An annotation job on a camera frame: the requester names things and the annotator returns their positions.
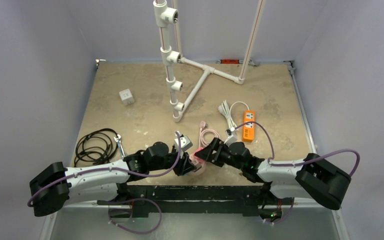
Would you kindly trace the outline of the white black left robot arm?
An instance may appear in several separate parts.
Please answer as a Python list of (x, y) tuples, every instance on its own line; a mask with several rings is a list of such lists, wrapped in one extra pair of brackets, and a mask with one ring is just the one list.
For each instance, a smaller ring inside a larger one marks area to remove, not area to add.
[(194, 171), (196, 167), (187, 153), (192, 146), (182, 136), (174, 140), (172, 149), (158, 141), (145, 150), (102, 165), (64, 167), (62, 162), (54, 162), (30, 181), (31, 198), (27, 205), (36, 217), (87, 201), (112, 200), (122, 205), (129, 199), (129, 191), (122, 184), (160, 177), (170, 171), (177, 176)]

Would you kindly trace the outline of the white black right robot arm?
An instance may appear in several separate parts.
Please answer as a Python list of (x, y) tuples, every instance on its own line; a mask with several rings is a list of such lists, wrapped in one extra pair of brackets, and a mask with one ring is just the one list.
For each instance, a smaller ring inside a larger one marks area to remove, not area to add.
[(271, 162), (252, 155), (242, 142), (226, 145), (218, 138), (194, 156), (218, 167), (229, 165), (250, 182), (262, 183), (260, 196), (268, 204), (278, 199), (306, 198), (339, 210), (352, 180), (350, 174), (316, 153), (295, 161)]

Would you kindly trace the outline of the orange power strip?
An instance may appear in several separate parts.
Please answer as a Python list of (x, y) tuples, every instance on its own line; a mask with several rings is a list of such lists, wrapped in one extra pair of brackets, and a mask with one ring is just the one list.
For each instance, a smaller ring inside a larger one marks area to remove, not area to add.
[(242, 131), (242, 141), (251, 143), (255, 139), (255, 121), (256, 114), (252, 110), (246, 110), (243, 116), (244, 125)]

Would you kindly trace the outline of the white cube socket adapter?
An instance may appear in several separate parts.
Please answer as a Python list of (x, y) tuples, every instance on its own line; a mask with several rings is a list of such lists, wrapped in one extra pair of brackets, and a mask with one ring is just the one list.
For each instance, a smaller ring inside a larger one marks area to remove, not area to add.
[(135, 103), (135, 99), (130, 89), (128, 88), (124, 89), (120, 91), (118, 94), (124, 106), (129, 106)]

